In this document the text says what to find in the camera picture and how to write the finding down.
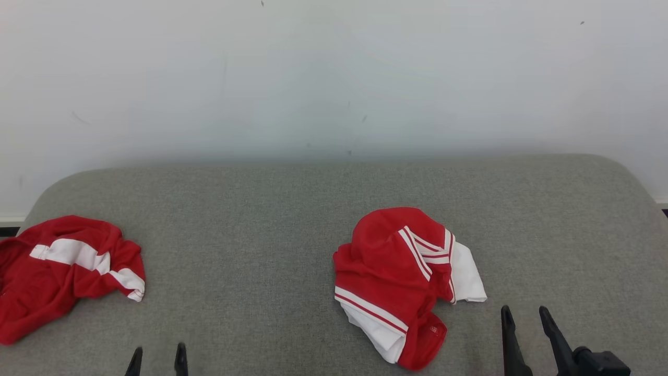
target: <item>white stripe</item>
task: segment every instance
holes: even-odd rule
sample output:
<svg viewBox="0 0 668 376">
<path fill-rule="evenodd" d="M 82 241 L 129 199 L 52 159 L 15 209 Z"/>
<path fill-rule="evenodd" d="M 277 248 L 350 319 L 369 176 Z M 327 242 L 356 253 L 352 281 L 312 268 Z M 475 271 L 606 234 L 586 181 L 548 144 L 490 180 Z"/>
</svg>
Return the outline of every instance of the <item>white stripe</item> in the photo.
<svg viewBox="0 0 668 376">
<path fill-rule="evenodd" d="M 431 275 L 432 270 L 429 269 L 429 266 L 426 266 L 426 264 L 425 264 L 425 266 L 422 266 L 421 261 L 424 261 L 424 260 L 422 259 L 422 255 L 420 255 L 420 253 L 415 248 L 413 248 L 413 245 L 411 244 L 411 239 L 410 239 L 409 232 L 410 232 L 410 230 L 408 230 L 408 226 L 406 226 L 403 229 L 399 230 L 399 235 L 401 235 L 401 237 L 403 238 L 404 242 L 408 246 L 408 249 L 411 250 L 411 253 L 413 254 L 413 257 L 415 258 L 415 262 L 417 262 L 417 266 L 420 268 L 420 271 L 424 275 L 424 278 L 427 278 L 427 281 L 431 280 L 432 279 L 432 275 Z"/>
<path fill-rule="evenodd" d="M 100 274 L 108 272 L 110 265 L 109 252 L 99 256 L 95 248 L 72 239 L 55 240 L 50 247 L 39 244 L 30 252 L 30 257 L 67 265 L 77 264 L 90 271 L 99 269 Z"/>
<path fill-rule="evenodd" d="M 452 290 L 452 300 L 450 302 L 455 304 L 457 303 L 457 295 L 455 294 L 455 286 L 452 286 L 452 278 L 450 278 L 450 290 Z"/>
<path fill-rule="evenodd" d="M 420 252 L 421 255 L 424 256 L 449 256 L 448 251 L 432 251 L 431 249 L 421 245 L 418 242 L 415 242 L 415 246 L 417 247 L 417 250 Z"/>
<path fill-rule="evenodd" d="M 130 295 L 134 294 L 133 297 L 128 295 L 128 298 L 134 299 L 134 297 L 138 297 L 139 300 L 137 301 L 142 301 L 142 298 L 144 297 L 145 284 L 144 280 L 141 279 L 137 274 L 128 268 L 121 269 L 117 272 L 112 270 L 109 272 L 109 274 L 111 274 L 124 288 L 127 288 L 128 290 L 134 290 L 130 293 Z"/>
<path fill-rule="evenodd" d="M 394 316 L 392 313 L 389 313 L 388 311 L 386 311 L 386 310 L 384 310 L 384 309 L 382 309 L 382 308 L 380 308 L 380 307 L 378 307 L 378 306 L 376 306 L 372 303 L 369 303 L 368 301 L 360 298 L 359 296 L 353 294 L 352 292 L 350 292 L 348 290 L 344 290 L 344 289 L 342 289 L 338 286 L 335 286 L 334 287 L 334 293 L 338 294 L 338 295 L 341 295 L 342 297 L 344 297 L 346 299 L 350 299 L 350 301 L 359 304 L 360 306 L 372 311 L 373 313 L 375 313 L 378 316 L 384 318 L 385 320 L 391 322 L 392 324 L 398 326 L 399 328 L 401 328 L 405 331 L 408 331 L 408 325 L 404 324 L 403 321 L 398 319 L 398 317 Z M 350 303 L 348 301 L 339 299 L 338 296 L 335 296 L 334 299 L 338 300 L 339 302 L 343 302 L 345 304 L 350 305 Z M 360 310 L 360 312 L 367 315 L 368 317 L 371 317 L 373 320 L 376 320 L 378 322 L 382 322 L 382 320 L 379 320 L 377 317 L 374 317 L 374 316 L 370 315 L 368 312 L 364 312 L 363 310 Z"/>
<path fill-rule="evenodd" d="M 425 257 L 424 262 L 427 262 L 429 264 L 449 264 L 450 263 L 450 258 L 447 257 L 447 256 L 436 257 L 436 258 Z"/>
<path fill-rule="evenodd" d="M 451 238 L 451 236 L 452 236 L 452 241 L 453 241 L 453 245 L 454 245 L 455 235 L 452 232 L 448 231 L 448 229 L 446 229 L 446 241 L 445 241 L 445 244 L 443 246 L 443 248 L 446 251 L 450 251 L 450 238 Z"/>
<path fill-rule="evenodd" d="M 91 272 L 97 270 L 100 276 L 109 273 L 121 286 L 128 290 L 134 290 L 128 295 L 128 298 L 139 302 L 144 296 L 145 283 L 143 279 L 127 268 L 118 272 L 110 270 L 111 255 L 109 252 L 98 255 L 95 248 L 79 240 L 58 239 L 51 243 L 51 246 L 38 244 L 30 251 L 30 257 L 67 265 L 76 264 Z"/>
<path fill-rule="evenodd" d="M 443 248 L 443 247 L 439 247 L 439 246 L 437 246 L 437 245 L 434 245 L 434 244 L 431 244 L 431 243 L 427 242 L 425 239 L 422 239 L 421 237 L 419 237 L 417 234 L 415 234 L 415 233 L 412 232 L 412 231 L 411 231 L 411 235 L 413 236 L 413 238 L 415 238 L 415 239 L 417 239 L 417 240 L 423 242 L 423 243 L 426 244 L 427 246 L 429 246 L 429 247 L 433 247 L 433 248 L 439 250 L 439 252 L 447 252 L 445 248 Z"/>
</svg>

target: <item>white wall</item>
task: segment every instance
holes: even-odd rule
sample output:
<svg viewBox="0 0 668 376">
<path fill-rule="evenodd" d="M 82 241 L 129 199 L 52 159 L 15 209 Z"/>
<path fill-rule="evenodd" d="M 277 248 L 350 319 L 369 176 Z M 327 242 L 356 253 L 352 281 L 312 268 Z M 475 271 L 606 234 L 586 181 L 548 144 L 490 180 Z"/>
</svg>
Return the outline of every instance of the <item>white wall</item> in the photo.
<svg viewBox="0 0 668 376">
<path fill-rule="evenodd" d="M 264 3 L 0 1 L 0 217 L 86 169 L 249 156 L 594 153 L 668 198 L 662 0 Z"/>
</svg>

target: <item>black robotic claw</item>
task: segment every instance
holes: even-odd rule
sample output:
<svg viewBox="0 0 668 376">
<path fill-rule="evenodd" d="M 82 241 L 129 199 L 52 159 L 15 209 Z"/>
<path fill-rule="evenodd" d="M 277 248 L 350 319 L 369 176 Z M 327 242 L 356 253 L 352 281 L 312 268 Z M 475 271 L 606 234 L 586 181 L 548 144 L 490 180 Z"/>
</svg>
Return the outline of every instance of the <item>black robotic claw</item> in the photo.
<svg viewBox="0 0 668 376">
<path fill-rule="evenodd" d="M 144 351 L 138 347 L 132 355 L 132 360 L 126 371 L 126 376 L 139 376 L 142 369 L 142 355 Z M 176 360 L 174 360 L 176 376 L 188 376 L 188 359 L 186 358 L 186 345 L 181 342 L 176 348 Z"/>
<path fill-rule="evenodd" d="M 176 348 L 176 360 L 174 360 L 176 376 L 188 376 L 188 358 L 186 357 L 186 344 L 181 342 Z"/>
<path fill-rule="evenodd" d="M 134 354 L 132 355 L 132 360 L 130 365 L 128 365 L 128 370 L 126 371 L 126 376 L 139 376 L 139 371 L 142 368 L 142 355 L 144 351 L 141 347 L 138 347 Z"/>
<path fill-rule="evenodd" d="M 561 334 L 550 311 L 541 306 L 538 309 L 545 335 L 552 343 L 552 352 L 558 369 L 557 376 L 629 376 L 631 370 L 610 351 L 592 353 L 586 347 L 571 351 Z M 501 329 L 503 332 L 503 360 L 506 376 L 532 376 L 531 369 L 524 364 L 517 338 L 515 322 L 510 308 L 501 308 Z"/>
<path fill-rule="evenodd" d="M 508 306 L 501 308 L 501 329 L 503 331 L 504 371 L 507 375 L 533 376 L 531 368 L 524 363 L 520 345 L 515 337 L 515 320 Z"/>
</svg>

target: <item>baseboard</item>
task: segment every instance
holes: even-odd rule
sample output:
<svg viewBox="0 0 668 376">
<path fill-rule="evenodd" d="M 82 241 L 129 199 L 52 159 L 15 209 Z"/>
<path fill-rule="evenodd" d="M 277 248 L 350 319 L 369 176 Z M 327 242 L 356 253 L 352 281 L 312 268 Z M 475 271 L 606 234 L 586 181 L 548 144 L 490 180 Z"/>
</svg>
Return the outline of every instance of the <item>baseboard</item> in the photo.
<svg viewBox="0 0 668 376">
<path fill-rule="evenodd" d="M 656 200 L 657 205 L 661 209 L 668 209 L 668 197 L 663 196 L 663 197 L 654 197 L 654 200 Z"/>
<path fill-rule="evenodd" d="M 25 217 L 0 217 L 0 227 L 21 227 Z"/>
</svg>

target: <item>gray cushion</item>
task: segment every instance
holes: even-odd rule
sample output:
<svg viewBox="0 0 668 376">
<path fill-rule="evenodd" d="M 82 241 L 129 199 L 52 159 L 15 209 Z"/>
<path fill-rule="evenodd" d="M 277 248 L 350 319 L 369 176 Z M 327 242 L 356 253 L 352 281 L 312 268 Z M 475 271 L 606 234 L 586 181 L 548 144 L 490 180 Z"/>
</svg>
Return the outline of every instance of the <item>gray cushion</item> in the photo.
<svg viewBox="0 0 668 376">
<path fill-rule="evenodd" d="M 146 297 L 82 300 L 0 348 L 3 375 L 402 375 L 333 299 L 332 253 L 381 207 L 414 206 L 473 252 L 489 300 L 448 326 L 424 375 L 500 375 L 509 304 L 534 374 L 556 374 L 538 317 L 634 375 L 668 369 L 668 221 L 620 164 L 588 155 L 402 163 L 108 169 L 50 187 L 25 226 L 110 221 L 143 247 Z"/>
</svg>

